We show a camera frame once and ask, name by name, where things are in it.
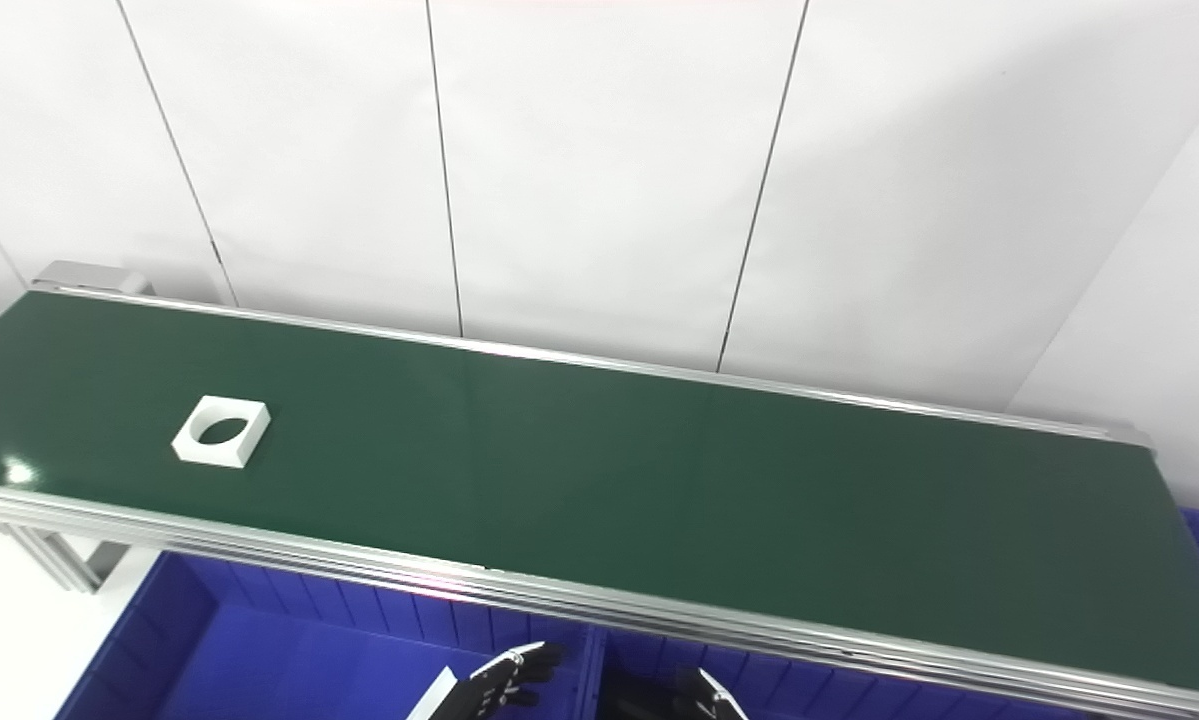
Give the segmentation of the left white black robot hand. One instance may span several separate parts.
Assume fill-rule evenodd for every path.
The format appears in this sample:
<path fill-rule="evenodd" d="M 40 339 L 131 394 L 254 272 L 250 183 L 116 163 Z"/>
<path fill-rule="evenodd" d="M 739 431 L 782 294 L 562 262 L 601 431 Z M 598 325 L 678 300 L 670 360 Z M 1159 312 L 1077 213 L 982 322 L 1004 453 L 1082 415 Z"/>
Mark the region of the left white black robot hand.
<path fill-rule="evenodd" d="M 564 645 L 540 641 L 504 651 L 465 678 L 442 667 L 406 716 L 490 719 L 507 704 L 534 707 L 540 692 L 530 686 L 550 682 L 564 653 Z"/>

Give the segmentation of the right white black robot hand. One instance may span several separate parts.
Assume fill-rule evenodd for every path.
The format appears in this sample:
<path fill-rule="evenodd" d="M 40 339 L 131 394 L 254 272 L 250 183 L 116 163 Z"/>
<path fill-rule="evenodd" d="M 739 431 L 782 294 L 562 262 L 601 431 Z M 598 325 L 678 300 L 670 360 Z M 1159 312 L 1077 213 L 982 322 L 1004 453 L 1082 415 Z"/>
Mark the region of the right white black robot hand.
<path fill-rule="evenodd" d="M 703 667 L 677 670 L 671 710 L 675 719 L 749 719 L 733 692 Z"/>

